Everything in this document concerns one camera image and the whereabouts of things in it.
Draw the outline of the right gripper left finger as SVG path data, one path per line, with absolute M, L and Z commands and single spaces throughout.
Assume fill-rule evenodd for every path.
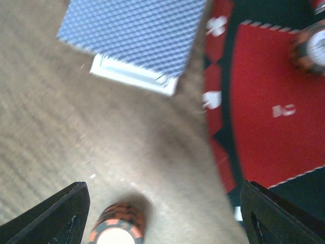
M 81 243 L 89 207 L 86 182 L 74 182 L 1 225 L 1 243 Z

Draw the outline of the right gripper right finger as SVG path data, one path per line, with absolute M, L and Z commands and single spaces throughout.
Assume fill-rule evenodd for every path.
M 240 201 L 250 243 L 324 243 L 324 221 L 258 183 L 245 180 Z

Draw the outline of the brown poker chip stack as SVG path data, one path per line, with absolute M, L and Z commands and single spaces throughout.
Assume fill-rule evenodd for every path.
M 120 202 L 107 207 L 89 235 L 89 243 L 143 243 L 145 219 L 133 205 Z

